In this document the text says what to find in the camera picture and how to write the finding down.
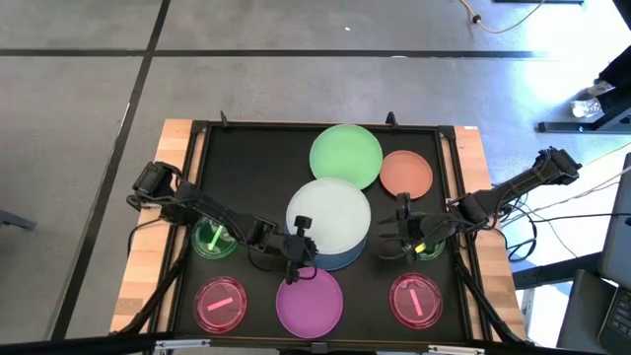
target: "black tray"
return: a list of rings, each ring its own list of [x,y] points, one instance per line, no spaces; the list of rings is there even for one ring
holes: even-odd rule
[[[220,123],[203,122],[206,144],[198,183],[201,189],[230,208],[247,212],[282,226],[285,209],[293,194],[314,179],[309,151],[316,137],[331,124]],[[363,125],[380,141],[384,155],[410,150],[423,156],[434,173],[431,189],[412,202],[415,211],[445,210],[446,173],[437,127]],[[414,349],[430,341],[464,343],[470,339],[470,323],[463,284],[454,270],[453,241],[436,259],[408,265],[376,257],[378,234],[393,232],[393,225],[377,221],[393,214],[396,204],[377,179],[364,192],[371,204],[372,225],[366,249],[350,266],[332,272],[344,295],[344,311],[335,329],[318,340],[300,339],[278,320],[275,297],[281,277],[254,269],[245,249],[229,257],[207,260],[194,251],[178,280],[170,330],[185,336],[212,338],[216,344],[291,347],[324,342],[328,349],[392,348]],[[257,261],[274,263],[276,258],[256,255]],[[444,310],[438,323],[415,330],[398,322],[388,303],[391,283],[405,272],[421,272],[432,278],[443,294]],[[247,293],[247,312],[242,323],[225,334],[209,334],[193,318],[193,298],[199,287],[216,276],[238,279]]]

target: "wooden table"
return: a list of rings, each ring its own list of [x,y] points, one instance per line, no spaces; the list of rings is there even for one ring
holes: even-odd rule
[[[156,152],[156,161],[166,162],[182,168],[192,122],[191,119],[167,119],[165,121]],[[194,144],[189,174],[190,181],[195,181],[197,177],[203,137],[203,134],[199,134]],[[442,143],[451,196],[456,196],[456,177],[454,175],[450,145],[447,139],[443,139]],[[490,188],[491,181],[477,127],[457,126],[456,144],[465,190],[475,191]],[[159,211],[159,208],[143,210],[140,213],[138,223],[156,219]],[[155,223],[136,232],[110,330],[119,330],[126,326],[155,290],[165,253],[168,232],[169,225],[166,222]],[[184,228],[178,228],[176,247],[173,253],[174,258],[179,253],[183,235]],[[487,298],[511,330],[520,338],[526,339],[504,240],[495,232],[482,231],[478,234],[476,247],[484,292]],[[468,262],[466,252],[462,256],[465,262]],[[481,339],[477,307],[475,300],[468,291],[467,298],[473,336],[476,339]],[[166,330],[167,328],[172,299],[173,286],[162,303],[158,330]]]

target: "green petri dish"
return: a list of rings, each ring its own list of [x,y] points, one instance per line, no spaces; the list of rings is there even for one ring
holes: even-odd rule
[[[425,249],[423,252],[419,253],[418,258],[422,261],[433,260],[437,258],[444,249],[445,241],[440,241],[434,246],[434,249]]]
[[[216,260],[230,255],[237,248],[237,240],[218,222],[202,217],[193,228],[193,249],[207,259]]]
[[[363,189],[379,175],[384,161],[382,146],[368,129],[338,124],[314,141],[309,163],[315,178],[341,178]]]

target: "concrete floor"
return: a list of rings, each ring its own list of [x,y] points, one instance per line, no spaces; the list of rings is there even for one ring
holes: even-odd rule
[[[160,3],[3,1],[0,48],[144,48]],[[532,8],[470,3],[494,28]],[[613,35],[606,46],[593,40]],[[124,197],[153,158],[165,118],[217,119],[222,109],[233,120],[383,122],[393,110],[401,123],[477,125],[499,182],[549,145],[587,162],[630,140],[534,131],[541,120],[572,119],[568,101],[630,41],[613,5],[596,0],[544,5],[504,35],[470,28],[456,0],[174,0],[158,48],[546,50],[561,58],[154,59],[69,336],[109,328],[137,220]],[[0,208],[38,221],[31,233],[0,229],[0,343],[44,337],[139,64],[0,58]]]

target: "orange plate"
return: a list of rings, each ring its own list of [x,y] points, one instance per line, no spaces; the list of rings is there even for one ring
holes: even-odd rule
[[[384,159],[380,179],[393,195],[409,192],[410,198],[419,198],[432,187],[434,177],[423,157],[410,151],[396,151]]]

